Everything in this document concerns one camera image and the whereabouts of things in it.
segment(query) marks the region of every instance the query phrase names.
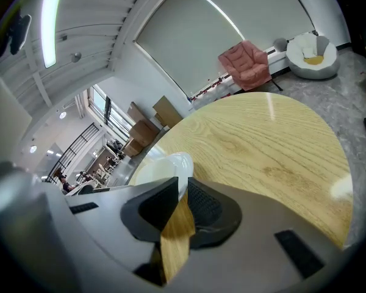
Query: roller blind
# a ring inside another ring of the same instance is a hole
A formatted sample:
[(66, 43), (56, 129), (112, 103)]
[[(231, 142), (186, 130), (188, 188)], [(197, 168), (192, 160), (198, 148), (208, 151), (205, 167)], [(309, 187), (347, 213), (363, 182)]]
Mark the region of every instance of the roller blind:
[[(314, 29), (298, 0), (211, 0), (260, 49)], [(242, 41), (206, 0), (166, 0), (137, 42), (190, 96), (218, 77), (218, 56)]]

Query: black railing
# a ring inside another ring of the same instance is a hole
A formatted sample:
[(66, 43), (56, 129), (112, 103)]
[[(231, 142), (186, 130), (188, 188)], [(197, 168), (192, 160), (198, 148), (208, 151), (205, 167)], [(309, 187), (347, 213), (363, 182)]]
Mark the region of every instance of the black railing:
[(77, 139), (66, 149), (66, 151), (62, 154), (58, 162), (54, 165), (52, 170), (49, 172), (49, 175), (45, 182), (47, 183), (55, 183), (59, 182), (59, 175), (65, 175), (65, 169), (71, 164), (74, 157), (80, 152), (80, 150), (84, 147), (84, 145), (91, 140), (91, 138), (97, 134), (99, 131), (98, 127), (92, 123), (88, 128), (77, 137)]

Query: white round chair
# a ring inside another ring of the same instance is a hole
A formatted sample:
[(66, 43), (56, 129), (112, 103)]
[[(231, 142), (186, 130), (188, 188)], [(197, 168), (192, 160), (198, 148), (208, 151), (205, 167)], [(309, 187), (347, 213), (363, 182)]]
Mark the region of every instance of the white round chair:
[(286, 59), (301, 78), (325, 79), (336, 75), (340, 62), (336, 47), (324, 36), (304, 34), (287, 45)]

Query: fluorescent light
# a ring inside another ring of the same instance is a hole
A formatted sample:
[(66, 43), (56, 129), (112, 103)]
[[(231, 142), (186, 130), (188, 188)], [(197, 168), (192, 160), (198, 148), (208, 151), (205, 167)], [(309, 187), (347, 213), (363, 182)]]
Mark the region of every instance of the fluorescent light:
[(235, 31), (240, 35), (240, 37), (245, 40), (243, 34), (239, 31), (239, 29), (237, 28), (237, 26), (232, 22), (232, 20), (227, 16), (227, 14), (224, 13), (224, 11), (222, 11), (218, 5), (216, 5), (216, 3), (214, 3), (211, 0), (206, 0), (208, 3), (210, 3), (212, 6), (214, 6), (216, 8), (217, 11), (219, 11), (223, 17), (226, 18), (226, 20), (229, 22), (230, 25), (232, 25), (232, 27), (235, 29)]
[(41, 14), (41, 40), (43, 61), (48, 68), (56, 64), (56, 16), (59, 0), (43, 0)]

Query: pink armchair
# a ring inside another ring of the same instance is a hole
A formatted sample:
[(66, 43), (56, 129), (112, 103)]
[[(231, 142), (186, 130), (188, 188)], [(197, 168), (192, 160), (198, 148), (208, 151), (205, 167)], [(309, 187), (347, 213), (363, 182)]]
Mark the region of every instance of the pink armchair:
[(271, 80), (267, 53), (259, 50), (248, 40), (231, 47), (218, 56), (218, 60), (234, 82), (245, 91)]

